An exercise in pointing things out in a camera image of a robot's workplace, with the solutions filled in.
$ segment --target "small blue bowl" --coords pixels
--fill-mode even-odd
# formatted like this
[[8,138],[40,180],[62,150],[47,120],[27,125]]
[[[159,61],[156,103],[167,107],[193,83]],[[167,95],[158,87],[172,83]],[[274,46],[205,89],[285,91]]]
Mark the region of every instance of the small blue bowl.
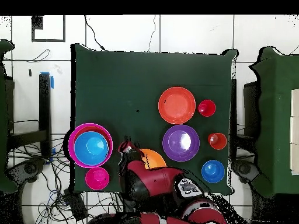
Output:
[[80,162],[94,166],[106,159],[109,147],[107,140],[100,133],[87,131],[76,139],[74,151]]
[[209,183],[217,183],[223,179],[225,173],[224,166],[217,160],[209,160],[206,162],[202,169],[201,175]]

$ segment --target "wire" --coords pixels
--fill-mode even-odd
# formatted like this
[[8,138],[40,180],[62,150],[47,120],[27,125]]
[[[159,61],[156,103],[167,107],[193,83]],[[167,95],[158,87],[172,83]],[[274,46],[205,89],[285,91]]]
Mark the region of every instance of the wire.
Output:
[[242,129],[238,129],[237,132],[246,129],[247,127],[249,127],[249,126],[246,126],[246,127],[242,128]]
[[[296,47],[296,49],[295,49],[295,50],[297,50],[297,49],[298,49],[298,47],[299,47],[299,45]],[[294,51],[295,51],[295,50],[294,50]],[[291,55],[291,54],[292,54],[294,51],[292,51],[292,52],[291,52],[289,55]]]
[[[38,57],[43,55],[46,51],[48,51],[48,54],[44,58],[36,60]],[[50,49],[45,49],[40,55],[38,55],[36,58],[32,59],[32,61],[26,61],[26,62],[40,62],[40,61],[44,60],[45,58],[47,58],[49,56],[49,54],[50,54]]]
[[[228,120],[230,120],[230,119],[228,119]],[[231,120],[230,120],[230,121],[231,121]],[[237,124],[237,125],[245,126],[245,124]]]
[[[69,173],[68,171],[65,171],[64,168],[70,167],[70,164],[67,164],[67,161],[63,161],[61,160],[61,158],[64,158],[64,156],[61,156],[61,152],[63,152],[62,146],[60,147],[60,150],[58,152],[56,152],[55,154],[52,154],[50,157],[53,158],[53,160],[49,161],[50,157],[44,158],[44,156],[42,155],[34,155],[32,153],[28,152],[28,148],[33,148],[35,150],[37,150],[38,152],[40,151],[40,148],[36,145],[30,145],[30,146],[24,146],[24,151],[19,150],[18,153],[20,154],[24,154],[24,155],[29,155],[30,157],[24,157],[24,156],[19,156],[22,158],[28,158],[28,159],[44,159],[45,162],[48,161],[50,163],[50,166],[52,168],[52,171],[54,173],[54,186],[55,189],[50,188],[49,185],[49,180],[47,178],[47,176],[44,174],[44,172],[41,173],[41,175],[44,177],[44,179],[46,180],[46,186],[49,190],[49,199],[47,202],[41,203],[38,207],[39,210],[39,215],[36,219],[35,224],[51,224],[51,222],[66,222],[66,224],[70,224],[68,221],[75,219],[74,216],[66,216],[65,212],[69,212],[71,211],[70,209],[66,208],[66,206],[68,207],[68,205],[65,204],[64,199],[63,199],[63,192],[62,192],[62,182],[61,179],[59,178],[59,173],[61,172],[65,172],[65,173]],[[121,212],[121,208],[119,206],[119,199],[117,198],[117,194],[112,194],[111,192],[109,193],[110,197],[104,198],[103,200],[99,200],[99,203],[97,203],[95,206],[101,205],[102,208],[105,210],[105,212],[109,213],[110,212],[110,207],[112,206],[116,212]],[[102,204],[103,201],[107,200],[107,199],[111,199],[112,202],[109,202],[108,204],[108,211],[106,210],[106,208],[104,207],[104,205]],[[63,217],[63,219],[57,219],[57,217],[61,215]]]
[[96,40],[96,34],[95,34],[95,31],[93,31],[93,28],[88,24],[87,19],[86,19],[86,15],[84,16],[84,18],[85,18],[85,23],[86,23],[86,25],[89,26],[89,28],[90,28],[90,29],[92,30],[92,32],[93,32],[93,38],[95,39],[96,43],[100,46],[100,48],[101,48],[103,51],[106,51],[105,48],[104,48],[104,46],[102,46],[102,45]]
[[38,123],[40,122],[39,120],[22,120],[22,121],[14,121],[14,123],[31,122],[31,121],[37,121]]
[[[156,23],[155,23],[155,19],[156,19],[156,15],[154,17],[154,25],[155,25],[155,30],[152,32],[152,35],[155,33],[156,31]],[[152,42],[152,35],[151,35],[151,40],[149,41],[149,46],[148,46],[148,52],[150,51],[150,48],[151,48],[151,42]]]

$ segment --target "plastic bowl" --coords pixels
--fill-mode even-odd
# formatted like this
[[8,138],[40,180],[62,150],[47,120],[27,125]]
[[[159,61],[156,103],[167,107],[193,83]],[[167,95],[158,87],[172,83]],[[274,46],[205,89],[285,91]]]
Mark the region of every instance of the plastic bowl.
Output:
[[144,154],[142,160],[145,163],[144,166],[146,169],[154,169],[156,167],[166,167],[166,163],[163,157],[156,151],[153,151],[151,149],[141,149],[141,151]]
[[88,165],[80,162],[80,160],[76,157],[76,154],[75,154],[75,151],[74,151],[74,145],[75,145],[76,139],[82,133],[87,132],[87,131],[95,131],[97,133],[100,133],[107,140],[109,151],[108,151],[108,155],[106,156],[106,159],[103,162],[92,166],[92,167],[99,167],[99,166],[105,164],[108,161],[108,159],[111,157],[112,150],[113,150],[112,137],[109,134],[109,132],[104,127],[102,127],[101,125],[94,124],[94,123],[84,123],[84,124],[81,124],[81,125],[77,126],[74,129],[74,131],[72,132],[72,134],[69,136],[69,140],[68,140],[69,155],[78,166],[81,166],[81,167],[84,167],[84,168],[91,168],[91,166],[88,166]]
[[109,148],[107,140],[100,133],[87,131],[76,139],[74,151],[80,162],[94,166],[106,159]]
[[186,162],[199,150],[199,136],[188,125],[174,125],[163,137],[162,146],[165,154],[176,162]]
[[203,100],[197,109],[202,116],[211,117],[216,111],[216,105],[212,100]]
[[209,160],[201,168],[201,175],[209,183],[217,183],[224,178],[225,169],[221,162]]
[[109,183],[109,173],[102,167],[94,167],[86,173],[85,182],[95,191],[102,190]]
[[219,151],[227,145],[227,137],[222,133],[212,133],[208,136],[208,142],[213,149]]

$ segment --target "pink bowl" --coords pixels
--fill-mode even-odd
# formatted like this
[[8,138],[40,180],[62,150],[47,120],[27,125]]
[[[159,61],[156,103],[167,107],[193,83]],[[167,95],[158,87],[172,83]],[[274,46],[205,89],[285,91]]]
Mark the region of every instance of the pink bowl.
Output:
[[86,173],[85,182],[95,191],[102,190],[109,183],[109,173],[102,167],[94,167]]
[[[85,131],[95,131],[98,132],[100,134],[102,134],[106,139],[107,139],[107,143],[108,143],[108,147],[109,147],[109,151],[108,151],[108,155],[106,157],[106,159],[94,166],[88,166],[82,162],[79,161],[79,159],[76,157],[75,151],[74,151],[74,145],[75,145],[75,141],[77,139],[78,136],[80,136],[80,134],[82,134]],[[108,159],[111,157],[112,154],[112,149],[113,149],[113,142],[112,142],[112,137],[109,134],[109,132],[102,127],[101,125],[98,124],[94,124],[94,123],[85,123],[85,124],[81,124],[79,126],[77,126],[74,131],[72,132],[72,134],[69,136],[69,140],[68,140],[68,151],[69,151],[69,155],[70,157],[72,157],[72,159],[74,160],[74,162],[81,167],[90,169],[90,168],[94,168],[94,167],[99,167],[102,164],[106,163],[108,161]]]

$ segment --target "black cable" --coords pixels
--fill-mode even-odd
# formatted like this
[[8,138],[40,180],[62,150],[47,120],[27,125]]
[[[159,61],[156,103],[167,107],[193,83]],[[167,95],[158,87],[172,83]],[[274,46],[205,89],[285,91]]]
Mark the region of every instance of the black cable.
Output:
[[[295,49],[295,50],[297,50],[297,49],[298,49],[298,47],[299,47],[299,45],[296,47],[296,49]],[[295,51],[295,50],[294,50],[294,51]],[[291,55],[291,54],[292,54],[294,51],[292,51],[292,52],[291,52],[289,55]]]
[[107,197],[107,198],[102,199],[100,202],[98,202],[98,203],[95,204],[94,206],[88,208],[88,210],[90,210],[90,209],[92,209],[92,208],[98,206],[99,204],[100,204],[100,205],[103,207],[103,209],[104,209],[104,206],[102,205],[102,202],[103,202],[104,200],[108,200],[108,199],[110,199],[110,197]]
[[[228,120],[230,120],[230,119],[228,119]],[[230,121],[231,121],[231,120],[230,120]],[[245,126],[245,124],[237,124],[237,125]]]
[[245,159],[245,158],[250,158],[254,157],[255,155],[245,155],[245,156],[236,156],[236,159]]
[[113,208],[115,209],[115,212],[117,212],[117,209],[115,208],[115,205],[112,204],[111,202],[108,204],[108,214],[110,214],[109,209],[110,209],[110,205],[113,206]]
[[38,123],[40,122],[39,120],[22,120],[22,121],[14,121],[14,123],[31,122],[31,121],[37,121]]
[[88,24],[87,19],[86,19],[86,15],[84,16],[84,18],[85,18],[85,23],[86,23],[86,25],[89,26],[89,28],[90,28],[90,29],[92,30],[92,32],[93,32],[93,37],[94,37],[96,43],[100,46],[100,48],[101,48],[102,50],[106,51],[105,48],[104,48],[104,46],[102,46],[102,45],[96,40],[96,34],[95,34],[95,31],[93,31],[93,28]]
[[[48,54],[44,58],[36,60],[38,57],[40,57],[41,55],[43,55],[43,53],[45,51],[48,51]],[[38,55],[36,58],[32,59],[32,61],[26,61],[26,62],[40,62],[40,61],[44,60],[45,58],[47,58],[49,56],[49,54],[50,54],[50,49],[45,49],[40,55]]]
[[[50,163],[51,163],[51,167],[52,167],[53,173],[54,173],[54,175],[55,175],[55,179],[54,179],[54,182],[55,182],[55,191],[56,191],[55,194],[57,194],[57,196],[56,196],[56,199],[54,200],[54,202],[53,202],[50,206],[48,206],[48,205],[46,206],[45,204],[40,204],[40,205],[39,205],[39,206],[45,205],[46,208],[45,208],[45,210],[44,210],[43,212],[40,212],[40,211],[39,211],[38,219],[39,219],[39,217],[42,217],[42,219],[45,218],[45,217],[46,217],[46,214],[47,214],[47,224],[48,224],[48,221],[49,221],[50,218],[51,218],[51,220],[53,220],[53,221],[58,221],[58,219],[55,219],[55,216],[53,215],[53,209],[54,209],[54,208],[57,208],[57,211],[58,211],[58,212],[63,216],[63,218],[64,218],[64,220],[59,220],[59,221],[66,221],[66,223],[69,224],[69,223],[68,223],[68,220],[73,219],[73,218],[72,218],[72,217],[70,217],[70,218],[66,218],[66,217],[64,216],[63,212],[62,212],[62,211],[65,211],[65,210],[62,209],[62,208],[59,206],[59,204],[62,204],[63,201],[64,201],[64,200],[63,200],[63,197],[62,197],[62,193],[61,193],[62,182],[61,182],[61,180],[60,180],[60,178],[59,178],[59,176],[58,176],[58,173],[61,172],[61,171],[63,170],[63,168],[62,168],[62,169],[59,168],[59,165],[60,165],[61,163],[60,163],[58,166],[56,166],[56,165],[53,163],[53,161],[51,161]],[[45,176],[45,174],[44,174],[43,172],[42,172],[42,175],[43,175],[44,178],[46,179],[46,184],[47,184],[47,188],[48,188],[48,190],[49,190],[50,192],[52,192],[53,190],[51,190],[50,187],[49,187],[49,185],[48,185],[48,179],[47,179],[47,177]]]
[[[156,19],[156,15],[155,15],[155,17],[154,17],[154,25],[155,25],[155,30],[152,32],[152,35],[155,33],[155,31],[156,31],[156,23],[155,23],[155,19]],[[151,39],[150,39],[150,41],[149,41],[149,46],[148,46],[148,52],[150,51],[150,48],[151,48],[151,42],[152,42],[152,35],[151,35]]]

